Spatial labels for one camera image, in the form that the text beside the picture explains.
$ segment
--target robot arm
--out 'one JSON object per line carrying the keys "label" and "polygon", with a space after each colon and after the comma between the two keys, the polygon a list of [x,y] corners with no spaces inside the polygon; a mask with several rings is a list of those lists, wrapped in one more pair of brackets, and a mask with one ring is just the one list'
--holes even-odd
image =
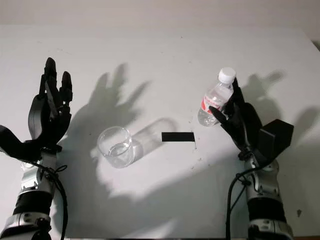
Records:
{"label": "robot arm", "polygon": [[246,177],[247,205],[249,211],[249,240],[293,240],[287,224],[280,196],[276,157],[291,143],[294,126],[276,119],[263,126],[254,107],[245,102],[237,79],[233,83],[233,95],[224,108],[224,114],[210,107],[221,127],[231,136],[239,148],[238,155],[244,161],[245,171],[236,175],[228,193],[226,239],[231,238],[231,193],[235,182]]}
{"label": "robot arm", "polygon": [[70,74],[63,73],[58,91],[56,63],[49,57],[28,116],[31,140],[20,142],[8,128],[0,125],[0,150],[27,163],[15,209],[6,221],[0,239],[51,239],[49,213],[55,189],[60,191],[64,202],[61,234],[64,239],[68,221],[67,197],[58,179],[56,154],[62,150],[57,143],[70,124],[72,97]]}

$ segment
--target white table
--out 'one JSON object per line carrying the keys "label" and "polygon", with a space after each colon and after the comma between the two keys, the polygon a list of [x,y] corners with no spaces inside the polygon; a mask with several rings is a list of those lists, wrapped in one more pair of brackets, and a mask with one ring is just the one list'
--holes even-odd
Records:
{"label": "white table", "polygon": [[[221,127],[206,128],[197,119],[206,88],[225,66],[237,71],[245,99],[264,124],[280,118],[295,125],[291,147],[278,158],[285,214],[296,236],[320,234],[320,53],[300,30],[2,25],[0,124],[21,140],[30,139],[28,112],[47,57],[55,59],[58,79],[69,71],[73,83],[73,116],[58,159],[68,165],[60,175],[68,197],[68,237],[225,235],[228,187],[243,163]],[[149,153],[115,169],[96,149],[99,133],[115,125],[133,135],[142,131],[139,137],[147,139],[161,131],[192,131],[196,146],[144,139]],[[0,163],[3,226],[22,170],[4,154]],[[58,239],[59,197],[51,213],[51,235]],[[246,236],[245,195],[231,218],[232,235]]]}

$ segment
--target white bottle cap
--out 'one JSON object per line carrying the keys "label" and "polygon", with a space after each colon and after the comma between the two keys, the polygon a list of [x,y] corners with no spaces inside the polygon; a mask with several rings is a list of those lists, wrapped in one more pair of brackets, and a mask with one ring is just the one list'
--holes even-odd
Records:
{"label": "white bottle cap", "polygon": [[236,78],[236,71],[231,67],[221,68],[218,80],[223,84],[232,84]]}

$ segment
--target black cable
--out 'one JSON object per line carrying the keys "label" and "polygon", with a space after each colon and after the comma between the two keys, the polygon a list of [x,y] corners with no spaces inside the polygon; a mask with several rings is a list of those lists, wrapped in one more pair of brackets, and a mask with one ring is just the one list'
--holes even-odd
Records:
{"label": "black cable", "polygon": [[240,193],[238,194],[238,196],[236,197],[235,201],[233,202],[233,204],[231,206],[231,209],[230,209],[230,212],[232,212],[232,210],[234,209],[235,205],[239,201],[241,195],[244,193],[246,187],[250,184],[250,182],[245,177],[243,177],[243,178],[244,178],[244,180],[240,180],[239,179],[239,181],[243,184],[243,188],[241,189]]}
{"label": "black cable", "polygon": [[232,180],[230,186],[229,186],[229,191],[228,191],[228,199],[227,199],[227,208],[226,208],[226,223],[225,223],[225,238],[226,240],[231,240],[231,228],[230,228],[230,217],[231,217],[231,195],[232,195],[232,190],[234,188],[235,183],[241,178],[244,177],[245,175],[255,172],[255,171],[259,171],[263,168],[265,168],[266,166],[268,166],[268,164],[259,166],[259,167],[255,167],[255,168],[251,168],[251,169],[247,169],[241,173],[237,173],[235,175],[235,178]]}
{"label": "black cable", "polygon": [[67,209],[68,203],[67,203],[66,191],[65,191],[64,186],[62,185],[61,181],[59,180],[57,172],[61,172],[61,171],[65,170],[67,168],[67,165],[62,165],[62,166],[58,167],[56,170],[53,170],[52,168],[45,167],[45,166],[38,164],[36,162],[32,162],[32,161],[26,161],[26,162],[34,165],[35,167],[42,169],[45,172],[47,172],[49,177],[51,178],[50,180],[53,181],[56,189],[58,189],[58,191],[61,194],[62,207],[63,207],[61,240],[64,240],[65,234],[66,234],[66,229],[67,229],[67,224],[68,224],[68,209]]}

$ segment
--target glass cup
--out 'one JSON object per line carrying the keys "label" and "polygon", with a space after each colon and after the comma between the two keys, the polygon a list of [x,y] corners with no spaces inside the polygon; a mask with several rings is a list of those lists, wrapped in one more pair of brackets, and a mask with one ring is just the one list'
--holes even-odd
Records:
{"label": "glass cup", "polygon": [[131,135],[121,126],[104,130],[98,137],[97,147],[107,161],[117,169],[130,165],[135,159]]}

